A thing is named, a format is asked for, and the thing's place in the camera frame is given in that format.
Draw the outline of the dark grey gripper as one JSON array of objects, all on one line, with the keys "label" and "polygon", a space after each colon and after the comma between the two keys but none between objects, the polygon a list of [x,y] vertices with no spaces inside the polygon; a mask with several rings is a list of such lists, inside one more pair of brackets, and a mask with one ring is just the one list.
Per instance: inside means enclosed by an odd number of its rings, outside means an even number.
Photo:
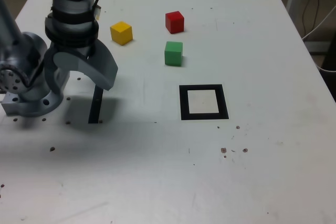
[{"label": "dark grey gripper", "polygon": [[118,66],[109,49],[99,40],[81,48],[51,42],[44,54],[44,73],[54,94],[63,94],[70,71],[83,73],[95,85],[109,91],[114,85]]}]

